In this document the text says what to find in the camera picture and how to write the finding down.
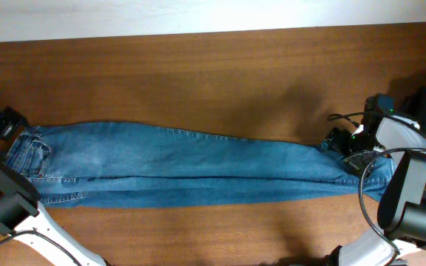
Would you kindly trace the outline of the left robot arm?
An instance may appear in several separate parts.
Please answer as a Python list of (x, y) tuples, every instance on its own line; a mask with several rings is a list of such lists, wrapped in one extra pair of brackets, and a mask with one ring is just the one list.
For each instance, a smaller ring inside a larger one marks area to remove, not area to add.
[(106, 265), (48, 214), (29, 177), (44, 175), (51, 153), (16, 110), (0, 111), (0, 246), (16, 240), (53, 265)]

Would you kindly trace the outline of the blue denim jeans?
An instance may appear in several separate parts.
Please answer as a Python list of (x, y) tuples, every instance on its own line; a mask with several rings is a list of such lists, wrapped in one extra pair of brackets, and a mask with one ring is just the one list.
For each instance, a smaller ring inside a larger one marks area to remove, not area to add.
[[(51, 150), (29, 177), (54, 208), (170, 208), (282, 202), (358, 192), (359, 178), (319, 146), (136, 123), (30, 127)], [(394, 171), (379, 159), (363, 192), (379, 200)]]

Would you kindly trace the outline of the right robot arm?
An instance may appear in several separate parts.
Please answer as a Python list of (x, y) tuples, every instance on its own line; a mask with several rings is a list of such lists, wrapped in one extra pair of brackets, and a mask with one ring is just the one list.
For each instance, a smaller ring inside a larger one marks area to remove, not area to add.
[[(366, 99), (354, 132), (334, 128), (323, 140), (359, 178), (361, 212), (370, 228), (358, 240), (336, 247), (325, 265), (406, 265), (404, 257), (426, 250), (426, 135), (412, 117), (394, 108), (393, 98)], [(366, 211), (363, 190), (377, 160), (397, 165), (379, 201), (377, 221)]]

